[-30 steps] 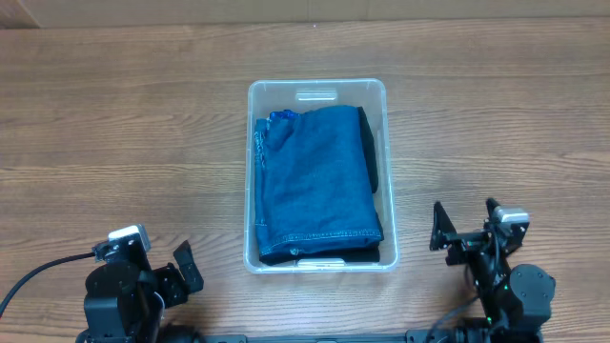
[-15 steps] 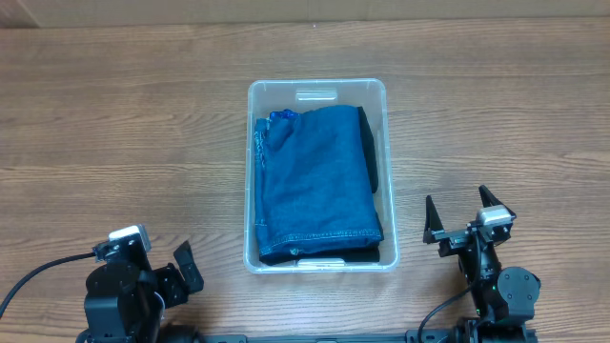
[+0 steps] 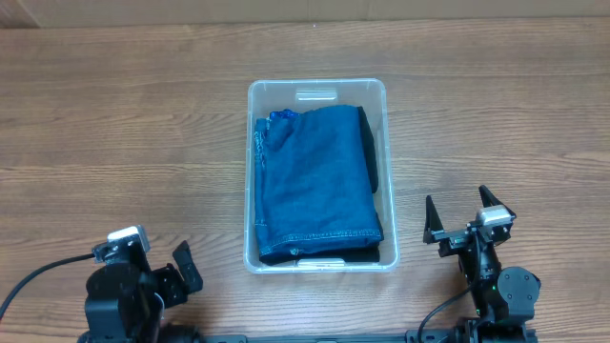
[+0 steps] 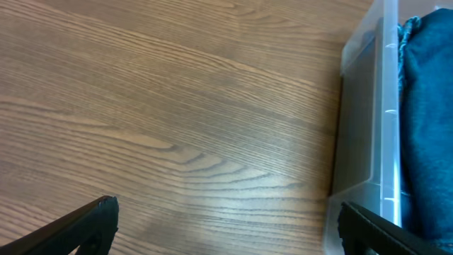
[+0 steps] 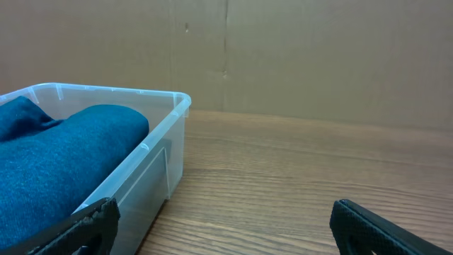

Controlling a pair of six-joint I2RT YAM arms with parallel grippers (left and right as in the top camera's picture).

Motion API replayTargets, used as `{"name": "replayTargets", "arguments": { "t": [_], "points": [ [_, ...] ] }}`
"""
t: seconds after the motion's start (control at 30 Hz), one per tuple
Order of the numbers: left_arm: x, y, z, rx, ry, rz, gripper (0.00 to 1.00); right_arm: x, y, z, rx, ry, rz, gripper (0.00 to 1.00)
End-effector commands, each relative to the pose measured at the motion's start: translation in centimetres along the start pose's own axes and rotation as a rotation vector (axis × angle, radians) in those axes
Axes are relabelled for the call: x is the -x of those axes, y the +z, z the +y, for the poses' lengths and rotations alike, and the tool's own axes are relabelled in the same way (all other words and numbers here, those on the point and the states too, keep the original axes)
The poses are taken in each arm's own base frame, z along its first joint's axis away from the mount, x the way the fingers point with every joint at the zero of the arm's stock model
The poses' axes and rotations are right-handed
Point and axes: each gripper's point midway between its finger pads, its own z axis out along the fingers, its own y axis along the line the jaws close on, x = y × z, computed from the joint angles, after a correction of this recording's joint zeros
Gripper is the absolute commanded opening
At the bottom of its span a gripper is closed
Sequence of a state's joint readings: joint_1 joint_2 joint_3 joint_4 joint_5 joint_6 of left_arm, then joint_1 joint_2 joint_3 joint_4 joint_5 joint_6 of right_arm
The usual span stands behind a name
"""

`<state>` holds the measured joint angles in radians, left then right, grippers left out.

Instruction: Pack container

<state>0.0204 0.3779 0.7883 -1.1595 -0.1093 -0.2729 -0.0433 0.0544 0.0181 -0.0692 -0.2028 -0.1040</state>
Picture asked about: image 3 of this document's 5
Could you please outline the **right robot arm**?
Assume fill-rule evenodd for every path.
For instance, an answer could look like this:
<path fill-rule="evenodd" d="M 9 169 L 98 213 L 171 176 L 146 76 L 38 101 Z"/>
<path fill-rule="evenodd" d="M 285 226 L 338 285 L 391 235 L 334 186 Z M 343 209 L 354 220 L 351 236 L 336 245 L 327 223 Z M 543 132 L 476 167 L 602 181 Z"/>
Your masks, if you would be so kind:
<path fill-rule="evenodd" d="M 447 232 L 431 196 L 426 197 L 423 233 L 425 244 L 438 244 L 441 257 L 458 257 L 467 287 L 430 311 L 417 332 L 415 342 L 536 342 L 536 332 L 526 327 L 535 316 L 541 282 L 522 267 L 504 268 L 496 246 L 511 238 L 516 214 L 484 185 L 478 187 L 482 208 L 463 229 Z M 470 294 L 477 315 L 461 318 L 452 329 L 427 330 L 435 316 Z"/>

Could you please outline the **blue sequin cloth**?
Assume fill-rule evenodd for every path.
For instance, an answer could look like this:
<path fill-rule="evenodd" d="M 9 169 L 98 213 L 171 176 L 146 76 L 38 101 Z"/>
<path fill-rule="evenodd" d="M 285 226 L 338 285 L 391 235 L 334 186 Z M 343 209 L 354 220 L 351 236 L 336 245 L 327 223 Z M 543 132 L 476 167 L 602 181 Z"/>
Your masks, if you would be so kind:
<path fill-rule="evenodd" d="M 290 109 L 285 109 L 282 111 L 271 111 L 269 114 L 269 119 L 272 121 L 280 120 L 280 119 L 295 119 L 299 115 L 300 115 L 299 112 L 292 111 Z"/>

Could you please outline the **black cloth long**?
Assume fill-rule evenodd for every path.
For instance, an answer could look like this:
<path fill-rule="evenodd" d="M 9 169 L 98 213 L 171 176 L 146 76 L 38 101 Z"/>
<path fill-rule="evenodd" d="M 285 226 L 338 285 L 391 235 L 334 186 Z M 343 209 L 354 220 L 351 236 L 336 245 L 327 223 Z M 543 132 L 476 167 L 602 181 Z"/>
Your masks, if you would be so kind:
<path fill-rule="evenodd" d="M 367 119 L 365 110 L 357 107 L 360 126 L 360 137 L 372 193 L 378 189 L 378 169 L 376 165 L 375 139 Z"/>

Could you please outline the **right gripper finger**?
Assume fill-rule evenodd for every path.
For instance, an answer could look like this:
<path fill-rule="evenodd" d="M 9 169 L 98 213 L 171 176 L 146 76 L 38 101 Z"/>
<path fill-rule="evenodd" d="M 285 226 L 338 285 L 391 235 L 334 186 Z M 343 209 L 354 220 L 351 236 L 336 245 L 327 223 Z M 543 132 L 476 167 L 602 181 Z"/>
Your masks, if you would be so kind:
<path fill-rule="evenodd" d="M 506 206 L 503 202 L 497 199 L 496 196 L 485 185 L 480 185 L 478 187 L 478 191 L 484 208 L 493 206 L 503 206 L 505 210 L 509 212 L 513 219 L 517 218 L 517 215 L 508 206 Z"/>
<path fill-rule="evenodd" d="M 431 195 L 426 196 L 425 210 L 423 242 L 425 244 L 437 243 L 438 240 L 444 235 L 445 230 L 442 226 Z"/>

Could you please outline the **blue terry towel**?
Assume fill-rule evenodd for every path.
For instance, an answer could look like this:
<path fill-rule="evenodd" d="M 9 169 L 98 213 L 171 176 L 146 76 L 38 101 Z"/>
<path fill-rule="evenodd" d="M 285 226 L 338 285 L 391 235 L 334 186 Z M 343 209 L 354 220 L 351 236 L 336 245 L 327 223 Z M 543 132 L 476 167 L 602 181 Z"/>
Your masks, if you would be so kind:
<path fill-rule="evenodd" d="M 355 212 L 377 214 L 356 106 L 256 120 L 254 162 L 254 227 L 264 264 L 344 260 L 333 238 Z"/>

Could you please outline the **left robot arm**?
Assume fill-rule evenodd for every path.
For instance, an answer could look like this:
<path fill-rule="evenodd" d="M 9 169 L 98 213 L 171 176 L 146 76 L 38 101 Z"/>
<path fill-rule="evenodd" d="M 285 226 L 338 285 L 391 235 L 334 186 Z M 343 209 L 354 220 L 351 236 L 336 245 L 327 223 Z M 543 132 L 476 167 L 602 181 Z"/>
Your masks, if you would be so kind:
<path fill-rule="evenodd" d="M 85 314 L 89 329 L 78 343 L 196 343 L 195 326 L 163 324 L 164 312 L 203 289 L 190 246 L 173 251 L 174 264 L 153 270 L 141 240 L 134 236 L 92 250 L 104 267 L 87 280 Z"/>

